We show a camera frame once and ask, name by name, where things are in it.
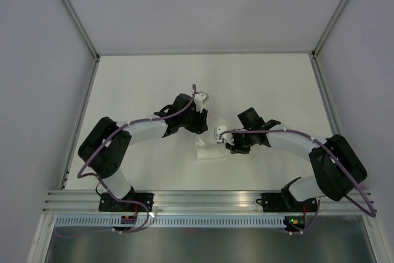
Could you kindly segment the white cloth napkin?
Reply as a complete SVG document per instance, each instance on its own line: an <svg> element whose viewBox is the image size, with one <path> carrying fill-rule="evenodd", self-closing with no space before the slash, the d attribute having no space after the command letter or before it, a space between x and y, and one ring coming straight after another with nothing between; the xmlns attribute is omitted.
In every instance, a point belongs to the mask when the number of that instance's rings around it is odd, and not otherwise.
<svg viewBox="0 0 394 263"><path fill-rule="evenodd" d="M230 151L224 144L218 144L215 138L216 129L228 124L229 122L220 116L212 116L207 120L208 130L195 137L197 161L218 160L230 156Z"/></svg>

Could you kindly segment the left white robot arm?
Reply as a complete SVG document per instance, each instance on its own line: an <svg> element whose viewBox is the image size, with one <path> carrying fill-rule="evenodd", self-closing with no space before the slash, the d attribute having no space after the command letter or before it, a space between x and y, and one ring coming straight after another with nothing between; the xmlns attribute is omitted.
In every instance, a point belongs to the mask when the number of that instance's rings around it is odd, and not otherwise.
<svg viewBox="0 0 394 263"><path fill-rule="evenodd" d="M120 169L129 146L171 136L180 128L194 134L206 132L208 110L204 104L208 98L205 92L191 96L181 93L172 104L149 118L130 122L101 118L78 149L84 165L77 178L96 177L113 196L113 204L120 211L130 210L134 205L134 189ZM91 168L93 173L85 173L86 168Z"/></svg>

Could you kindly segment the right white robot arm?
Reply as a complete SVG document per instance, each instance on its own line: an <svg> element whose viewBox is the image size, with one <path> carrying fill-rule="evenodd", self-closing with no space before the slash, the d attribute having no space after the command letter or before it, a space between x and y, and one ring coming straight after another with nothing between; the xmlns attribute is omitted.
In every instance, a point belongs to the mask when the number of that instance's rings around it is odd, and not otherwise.
<svg viewBox="0 0 394 263"><path fill-rule="evenodd" d="M294 211L311 198L328 197L340 201L368 174L347 140L338 134L313 137L289 129L280 121L265 121L254 108L238 115L241 129L216 129L218 143L232 154L248 154L255 145L277 148L309 162L312 175L297 177L281 189L281 204Z"/></svg>

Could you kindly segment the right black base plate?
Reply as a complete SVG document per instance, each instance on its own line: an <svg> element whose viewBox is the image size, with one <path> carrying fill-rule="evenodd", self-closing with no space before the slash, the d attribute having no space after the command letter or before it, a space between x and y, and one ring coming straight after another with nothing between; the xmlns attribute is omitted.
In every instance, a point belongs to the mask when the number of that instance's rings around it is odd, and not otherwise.
<svg viewBox="0 0 394 263"><path fill-rule="evenodd" d="M310 198L306 201L297 201L292 196L278 192L265 192L255 202L262 207L263 212L277 213L315 213L317 210L317 199Z"/></svg>

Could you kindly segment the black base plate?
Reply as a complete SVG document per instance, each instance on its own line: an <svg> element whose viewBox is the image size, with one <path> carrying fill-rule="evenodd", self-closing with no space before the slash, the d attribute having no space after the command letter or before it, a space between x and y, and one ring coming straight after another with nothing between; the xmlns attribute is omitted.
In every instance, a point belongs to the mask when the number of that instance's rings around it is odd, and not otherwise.
<svg viewBox="0 0 394 263"><path fill-rule="evenodd" d="M306 201L297 201L292 196L278 192L265 192L255 202L262 207L263 212L277 213L315 213L317 210L317 199L310 198Z"/></svg>
<svg viewBox="0 0 394 263"><path fill-rule="evenodd" d="M137 192L128 194L122 201L117 201L109 193L103 193L98 206L99 212L150 212L154 194Z"/></svg>

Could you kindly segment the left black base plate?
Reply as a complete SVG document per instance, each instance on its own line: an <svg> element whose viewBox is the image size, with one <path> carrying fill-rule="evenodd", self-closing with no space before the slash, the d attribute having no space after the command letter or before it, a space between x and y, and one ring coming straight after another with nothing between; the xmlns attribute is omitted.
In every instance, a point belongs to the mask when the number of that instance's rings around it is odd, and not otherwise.
<svg viewBox="0 0 394 263"><path fill-rule="evenodd" d="M122 201L117 201L109 193L103 193L98 206L99 212L150 212L154 194L137 192L128 194Z"/></svg>

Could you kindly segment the aluminium mounting rail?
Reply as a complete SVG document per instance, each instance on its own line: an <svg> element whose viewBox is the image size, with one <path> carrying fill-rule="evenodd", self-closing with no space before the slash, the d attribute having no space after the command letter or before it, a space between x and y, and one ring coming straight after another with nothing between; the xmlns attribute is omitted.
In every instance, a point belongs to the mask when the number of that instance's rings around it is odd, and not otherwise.
<svg viewBox="0 0 394 263"><path fill-rule="evenodd" d="M263 207L255 201L260 191L154 191L155 214L258 215ZM95 190L51 190L44 198L47 214L98 213L100 197Z"/></svg>

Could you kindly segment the right aluminium frame post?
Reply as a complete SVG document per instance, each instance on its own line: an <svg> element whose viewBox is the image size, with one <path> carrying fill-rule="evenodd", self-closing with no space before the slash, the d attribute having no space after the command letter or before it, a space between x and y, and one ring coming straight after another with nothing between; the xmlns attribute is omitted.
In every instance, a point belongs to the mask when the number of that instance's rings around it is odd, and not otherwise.
<svg viewBox="0 0 394 263"><path fill-rule="evenodd" d="M336 23L340 19L340 16L344 12L345 8L347 7L348 3L350 0L339 0L338 4L336 5L336 8L334 9L334 12L332 13L327 25L324 27L324 30L318 39L315 47L311 51L310 55L312 59L316 59L317 55L321 52L323 49L329 35L333 31Z"/></svg>

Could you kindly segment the aluminium frame post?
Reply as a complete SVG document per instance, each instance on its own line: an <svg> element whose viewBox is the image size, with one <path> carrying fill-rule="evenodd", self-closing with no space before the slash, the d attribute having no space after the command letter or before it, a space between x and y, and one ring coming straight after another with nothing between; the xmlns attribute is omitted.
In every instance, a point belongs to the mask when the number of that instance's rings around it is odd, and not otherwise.
<svg viewBox="0 0 394 263"><path fill-rule="evenodd" d="M64 7L71 22L73 23L73 26L75 27L77 34L81 38L83 44L89 51L90 55L93 57L95 61L98 61L100 55L97 52L95 46L93 45L93 42L91 41L91 38L89 37L84 25L82 24L81 19L79 18L78 13L75 10L73 4L71 3L70 0L60 0L60 2L62 3L62 6Z"/></svg>
<svg viewBox="0 0 394 263"><path fill-rule="evenodd" d="M310 55L312 59L316 59L317 55L321 52L323 49L329 35L333 31L336 23L340 19L340 16L344 12L345 8L347 7L348 3L350 0L339 0L338 4L336 5L336 8L334 9L334 12L332 13L327 25L324 27L324 30L318 39L315 47L311 51Z"/></svg>

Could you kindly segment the left aluminium frame post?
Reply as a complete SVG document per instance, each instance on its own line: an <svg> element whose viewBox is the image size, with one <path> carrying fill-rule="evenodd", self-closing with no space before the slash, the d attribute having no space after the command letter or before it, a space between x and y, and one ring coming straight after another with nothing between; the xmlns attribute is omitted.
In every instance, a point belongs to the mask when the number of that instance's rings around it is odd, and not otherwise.
<svg viewBox="0 0 394 263"><path fill-rule="evenodd" d="M83 44L89 51L90 55L93 57L95 61L98 61L100 55L97 52L95 46L93 45L93 42L91 41L91 38L89 37L84 25L82 24L81 19L79 18L78 13L75 10L73 4L71 3L70 0L60 0L60 2L62 3L62 6L64 7L71 22L73 23L73 26L75 27L77 34L81 38Z"/></svg>

